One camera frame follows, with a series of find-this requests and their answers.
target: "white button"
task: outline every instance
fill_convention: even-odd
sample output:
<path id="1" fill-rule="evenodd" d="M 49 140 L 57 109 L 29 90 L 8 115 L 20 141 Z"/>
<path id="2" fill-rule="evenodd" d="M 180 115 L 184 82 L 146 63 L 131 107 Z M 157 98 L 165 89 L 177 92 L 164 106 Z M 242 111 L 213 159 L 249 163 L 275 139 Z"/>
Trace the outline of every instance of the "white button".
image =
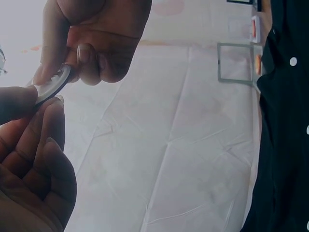
<path id="1" fill-rule="evenodd" d="M 292 57 L 292 58 L 290 59 L 290 65 L 294 67 L 296 64 L 297 64 L 297 59 L 296 59 L 296 57 Z"/>

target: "bed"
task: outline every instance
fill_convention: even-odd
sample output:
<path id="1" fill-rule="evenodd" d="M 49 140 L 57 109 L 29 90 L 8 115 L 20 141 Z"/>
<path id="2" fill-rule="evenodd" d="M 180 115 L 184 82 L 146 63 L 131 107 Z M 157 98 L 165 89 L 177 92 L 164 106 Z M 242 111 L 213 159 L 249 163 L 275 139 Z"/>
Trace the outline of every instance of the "bed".
<path id="1" fill-rule="evenodd" d="M 38 2 L 29 4 L 39 12 Z M 123 81 L 77 82 L 61 91 L 65 154 L 78 182 L 67 232 L 240 230 L 260 130 L 256 91 L 217 81 L 216 43 L 230 42 L 227 23 L 235 15 L 250 16 L 251 8 L 224 0 L 154 0 Z M 22 45 L 9 37 L 1 42 L 9 72 L 2 86 L 24 85 L 37 67 L 39 50 L 20 53 L 40 44 L 41 28 L 32 23 L 37 29 Z M 25 26 L 6 28 L 14 37 Z M 231 77 L 248 75 L 246 59 L 224 57 Z"/>

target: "black shirt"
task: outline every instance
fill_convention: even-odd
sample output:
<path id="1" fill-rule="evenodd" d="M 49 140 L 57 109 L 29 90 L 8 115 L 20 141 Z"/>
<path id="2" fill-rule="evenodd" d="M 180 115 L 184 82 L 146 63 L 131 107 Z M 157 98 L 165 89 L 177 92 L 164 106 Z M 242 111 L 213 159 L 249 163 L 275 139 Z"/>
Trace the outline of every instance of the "black shirt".
<path id="1" fill-rule="evenodd" d="M 272 0 L 262 57 L 262 137 L 242 232 L 309 231 L 309 0 Z"/>

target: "hand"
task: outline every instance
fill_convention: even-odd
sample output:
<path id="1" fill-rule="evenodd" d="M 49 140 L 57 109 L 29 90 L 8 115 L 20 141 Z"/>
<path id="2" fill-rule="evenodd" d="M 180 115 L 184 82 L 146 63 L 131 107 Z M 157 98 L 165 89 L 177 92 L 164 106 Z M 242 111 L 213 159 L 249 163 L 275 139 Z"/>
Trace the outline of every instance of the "hand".
<path id="1" fill-rule="evenodd" d="M 76 179 L 63 154 L 63 103 L 37 112 L 35 88 L 0 88 L 0 231 L 61 232 L 73 211 Z"/>
<path id="2" fill-rule="evenodd" d="M 48 0 L 43 13 L 44 84 L 65 62 L 88 85 L 114 83 L 127 73 L 148 20 L 152 0 Z"/>

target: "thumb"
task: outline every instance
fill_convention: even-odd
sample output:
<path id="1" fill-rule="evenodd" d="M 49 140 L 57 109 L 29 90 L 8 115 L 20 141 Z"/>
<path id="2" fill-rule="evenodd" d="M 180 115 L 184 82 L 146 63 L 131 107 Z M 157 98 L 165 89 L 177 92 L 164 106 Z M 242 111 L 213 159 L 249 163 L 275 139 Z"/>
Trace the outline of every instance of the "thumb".
<path id="1" fill-rule="evenodd" d="M 56 0 L 48 0 L 43 12 L 43 47 L 41 66 L 33 81 L 42 85 L 60 68 L 65 60 L 70 23 Z"/>
<path id="2" fill-rule="evenodd" d="M 0 88 L 0 125 L 29 114 L 38 97 L 35 87 Z"/>
<path id="3" fill-rule="evenodd" d="M 74 168 L 52 138 L 47 139 L 43 154 L 51 174 L 51 188 L 44 202 L 65 228 L 76 202 L 77 187 Z"/>

